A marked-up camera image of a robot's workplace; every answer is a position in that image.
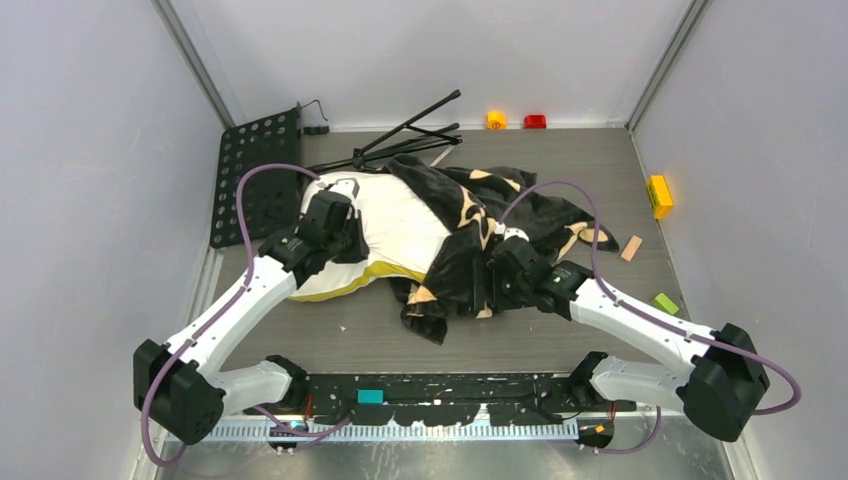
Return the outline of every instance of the robotic arm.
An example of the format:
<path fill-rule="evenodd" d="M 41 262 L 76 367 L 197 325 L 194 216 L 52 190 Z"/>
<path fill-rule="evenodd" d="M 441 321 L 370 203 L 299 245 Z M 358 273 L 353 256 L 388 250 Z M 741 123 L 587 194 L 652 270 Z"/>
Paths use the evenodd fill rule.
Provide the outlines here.
<path fill-rule="evenodd" d="M 750 336 L 731 324 L 721 331 L 668 315 L 612 286 L 613 301 L 594 275 L 569 261 L 554 266 L 530 245 L 523 232 L 508 229 L 492 251 L 495 309 L 535 306 L 568 320 L 608 332 L 647 353 L 661 365 L 626 362 L 591 352 L 569 377 L 579 406 L 633 400 L 683 412 L 693 424 L 723 441 L 739 438 L 769 387 L 763 366 L 739 355 L 693 342 L 697 334 L 756 353 Z M 625 301 L 686 337 L 621 308 Z"/>
<path fill-rule="evenodd" d="M 199 442 L 221 417 L 254 405 L 300 405 L 308 393 L 306 372 L 283 357 L 268 357 L 239 370 L 220 369 L 248 332 L 328 261 L 358 263 L 367 258 L 362 219 L 354 204 L 358 191 L 356 180 L 346 179 L 312 197 L 296 226 L 277 232 L 259 248 L 250 288 L 211 326 L 207 321 L 243 288 L 243 277 L 164 344 L 142 343 L 133 355 L 136 407 L 141 409 L 153 378 L 187 340 L 194 344 L 168 372 L 151 407 L 151 418 L 184 443 Z M 203 335 L 200 341 L 194 340 L 198 333 Z"/>

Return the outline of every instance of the white wall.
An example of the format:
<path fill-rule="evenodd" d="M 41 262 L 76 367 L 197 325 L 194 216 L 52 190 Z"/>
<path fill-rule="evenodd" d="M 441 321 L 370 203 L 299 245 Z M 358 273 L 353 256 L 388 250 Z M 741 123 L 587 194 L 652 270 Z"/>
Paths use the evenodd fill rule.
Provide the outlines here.
<path fill-rule="evenodd" d="M 185 320 L 222 128 L 148 1 L 4 1 L 0 65 L 0 478 L 126 478 L 132 353 Z"/>
<path fill-rule="evenodd" d="M 848 469 L 848 3 L 717 1 L 636 133 L 692 317 L 747 329 L 799 406 L 751 422 L 774 478 Z M 765 399 L 787 398 L 772 374 Z"/>
<path fill-rule="evenodd" d="M 690 0 L 173 0 L 237 122 L 320 98 L 333 127 L 623 124 Z M 310 112 L 308 120 L 319 117 Z"/>

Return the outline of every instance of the yellow fabric edge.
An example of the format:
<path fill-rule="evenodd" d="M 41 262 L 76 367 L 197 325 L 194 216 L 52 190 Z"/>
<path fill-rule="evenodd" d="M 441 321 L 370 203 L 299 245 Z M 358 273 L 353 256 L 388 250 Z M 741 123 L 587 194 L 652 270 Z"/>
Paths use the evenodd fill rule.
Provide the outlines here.
<path fill-rule="evenodd" d="M 360 275 L 358 278 L 355 278 L 352 282 L 345 285 L 344 287 L 337 288 L 329 292 L 315 293 L 312 295 L 292 295 L 291 297 L 289 297 L 289 299 L 294 300 L 295 302 L 321 302 L 324 300 L 329 300 L 331 298 L 347 295 L 348 293 L 353 292 L 357 288 L 368 285 L 368 282 L 371 281 L 371 279 L 374 277 L 406 277 L 411 278 L 418 283 L 424 281 L 424 274 L 421 272 L 416 272 L 400 265 L 394 265 L 378 260 L 372 263 L 371 265 L 365 267 L 365 270 L 362 271 L 362 275 Z"/>

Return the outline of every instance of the tripod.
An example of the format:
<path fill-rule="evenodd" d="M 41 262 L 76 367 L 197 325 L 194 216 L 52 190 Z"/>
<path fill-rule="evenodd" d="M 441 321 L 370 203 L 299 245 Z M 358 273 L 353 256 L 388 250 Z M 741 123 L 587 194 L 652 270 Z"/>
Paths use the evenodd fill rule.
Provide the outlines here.
<path fill-rule="evenodd" d="M 409 120 L 384 133 L 368 145 L 365 145 L 361 148 L 354 148 L 353 155 L 350 158 L 338 160 L 335 162 L 322 163 L 320 165 L 310 167 L 309 169 L 320 175 L 322 173 L 329 172 L 330 170 L 336 170 L 352 165 L 355 169 L 360 171 L 374 172 L 375 169 L 367 166 L 367 162 L 380 160 L 383 158 L 391 158 L 401 153 L 420 152 L 422 150 L 428 150 L 431 148 L 446 147 L 448 145 L 459 145 L 460 143 L 462 143 L 462 138 L 460 137 L 460 135 L 447 135 L 448 132 L 459 128 L 458 123 L 448 125 L 447 127 L 443 127 L 438 130 L 425 130 L 423 128 L 416 127 L 415 125 L 413 125 L 413 123 L 429 115 L 431 112 L 438 109 L 442 105 L 450 102 L 455 98 L 458 98 L 460 95 L 461 93 L 459 90 L 454 90 L 447 97 L 425 108 L 423 111 L 421 111 L 421 113 L 413 116 Z M 421 135 L 415 138 L 411 138 L 409 140 L 404 140 L 402 142 L 395 143 L 394 145 L 389 145 L 379 150 L 372 151 L 374 147 L 385 142 L 393 135 L 404 129 L 420 133 Z"/>

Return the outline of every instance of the yellow box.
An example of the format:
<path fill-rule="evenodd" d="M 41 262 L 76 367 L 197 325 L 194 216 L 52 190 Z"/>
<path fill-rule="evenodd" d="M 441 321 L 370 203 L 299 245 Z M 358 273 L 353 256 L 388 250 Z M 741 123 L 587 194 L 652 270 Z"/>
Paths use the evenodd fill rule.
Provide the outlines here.
<path fill-rule="evenodd" d="M 668 191 L 668 185 L 665 183 L 665 177 L 651 175 L 645 187 L 648 189 L 648 198 L 654 208 L 654 218 L 659 220 L 665 217 L 671 211 L 671 207 L 674 206 L 674 201 L 671 200 L 671 192 Z"/>
<path fill-rule="evenodd" d="M 503 130 L 506 128 L 506 115 L 494 111 L 487 113 L 486 128 L 489 130 Z"/>

